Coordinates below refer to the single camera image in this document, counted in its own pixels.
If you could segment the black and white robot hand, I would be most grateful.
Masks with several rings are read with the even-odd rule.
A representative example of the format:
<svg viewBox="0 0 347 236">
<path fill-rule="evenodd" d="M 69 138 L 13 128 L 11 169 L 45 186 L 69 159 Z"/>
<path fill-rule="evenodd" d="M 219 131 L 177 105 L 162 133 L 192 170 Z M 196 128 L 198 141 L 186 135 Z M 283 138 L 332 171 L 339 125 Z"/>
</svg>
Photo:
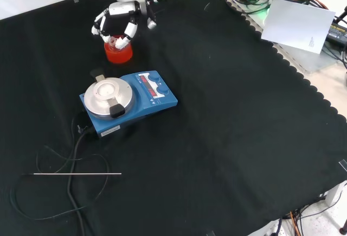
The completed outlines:
<svg viewBox="0 0 347 236">
<path fill-rule="evenodd" d="M 138 23 L 142 15 L 147 16 L 147 27 L 152 30 L 157 26 L 156 18 L 147 0 L 120 0 L 111 3 L 94 20 L 91 33 L 99 35 L 105 43 L 109 43 L 115 49 L 122 50 L 128 46 L 136 35 Z M 112 37 L 105 31 L 108 18 L 129 17 L 124 33 L 121 37 Z"/>
</svg>

